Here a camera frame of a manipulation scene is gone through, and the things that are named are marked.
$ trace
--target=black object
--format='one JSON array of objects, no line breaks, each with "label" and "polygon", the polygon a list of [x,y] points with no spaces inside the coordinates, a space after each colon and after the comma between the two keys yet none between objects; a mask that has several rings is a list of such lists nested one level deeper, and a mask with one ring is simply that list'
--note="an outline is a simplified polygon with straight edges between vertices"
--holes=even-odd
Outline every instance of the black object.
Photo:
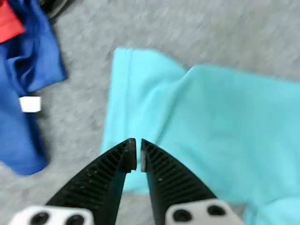
[{"label": "black object", "polygon": [[225,210],[217,205],[211,205],[207,211],[211,216],[224,216],[226,214]]},{"label": "black object", "polygon": [[173,214],[176,222],[188,222],[192,220],[192,214],[187,210],[176,210]]},{"label": "black object", "polygon": [[[89,209],[93,213],[95,225],[114,225],[125,176],[135,170],[136,166],[135,139],[130,138],[81,170],[47,205]],[[141,167],[147,173],[156,225],[165,224],[165,214],[174,204],[216,198],[183,164],[144,139]],[[179,210],[173,216],[177,221],[192,219],[186,210]],[[81,225],[79,217],[70,218],[66,225]]]},{"label": "black object", "polygon": [[47,222],[49,214],[47,212],[40,212],[36,214],[30,221],[30,225],[43,225]]},{"label": "black object", "polygon": [[70,0],[38,0],[39,5],[48,17],[54,18],[70,3]]},{"label": "black object", "polygon": [[135,169],[135,139],[127,139],[81,170],[47,205],[89,209],[96,225],[113,225],[125,176]]},{"label": "black object", "polygon": [[142,169],[147,173],[156,225],[174,204],[216,198],[211,190],[182,163],[158,146],[142,139]]},{"label": "black object", "polygon": [[83,225],[84,218],[81,215],[73,215],[67,219],[66,225]]}]

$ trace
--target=red fabric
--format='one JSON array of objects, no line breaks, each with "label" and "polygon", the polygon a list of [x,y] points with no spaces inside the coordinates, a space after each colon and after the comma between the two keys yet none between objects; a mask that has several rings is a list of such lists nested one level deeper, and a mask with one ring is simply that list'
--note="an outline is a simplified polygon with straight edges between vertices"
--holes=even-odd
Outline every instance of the red fabric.
[{"label": "red fabric", "polygon": [[14,14],[8,0],[0,0],[0,43],[25,32],[25,28]]}]

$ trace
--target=gray carpet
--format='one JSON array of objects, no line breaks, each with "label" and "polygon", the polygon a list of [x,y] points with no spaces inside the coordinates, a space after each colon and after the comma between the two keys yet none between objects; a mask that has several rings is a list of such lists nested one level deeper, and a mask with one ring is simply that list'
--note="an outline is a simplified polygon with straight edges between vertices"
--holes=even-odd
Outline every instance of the gray carpet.
[{"label": "gray carpet", "polygon": [[[299,0],[75,0],[54,25],[69,78],[38,92],[51,162],[29,177],[0,167],[0,224],[45,203],[98,155],[115,47],[297,80],[299,12]],[[125,195],[117,223],[153,224],[149,209],[147,196]]]}]

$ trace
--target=blue shirt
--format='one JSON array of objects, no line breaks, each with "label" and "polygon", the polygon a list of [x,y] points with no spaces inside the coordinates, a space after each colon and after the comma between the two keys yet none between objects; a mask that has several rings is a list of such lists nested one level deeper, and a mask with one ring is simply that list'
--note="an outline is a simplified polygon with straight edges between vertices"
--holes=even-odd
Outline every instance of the blue shirt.
[{"label": "blue shirt", "polygon": [[36,0],[10,0],[25,33],[0,44],[0,160],[29,175],[47,161],[33,113],[21,111],[19,97],[66,78],[58,43]]}]

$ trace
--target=blue cloth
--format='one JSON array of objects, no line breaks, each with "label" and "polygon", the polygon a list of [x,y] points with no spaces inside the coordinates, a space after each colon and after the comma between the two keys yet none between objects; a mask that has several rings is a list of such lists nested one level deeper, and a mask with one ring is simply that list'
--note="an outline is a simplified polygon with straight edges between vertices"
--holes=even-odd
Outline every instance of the blue cloth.
[{"label": "blue cloth", "polygon": [[0,44],[0,160],[29,175],[47,161],[33,113],[23,113],[19,97],[66,78],[59,46],[36,0],[10,0],[26,32]]},{"label": "blue cloth", "polygon": [[[300,85],[237,70],[186,70],[151,50],[114,53],[102,152],[134,137],[168,151],[247,225],[300,221]],[[147,193],[146,175],[124,191]]]}]

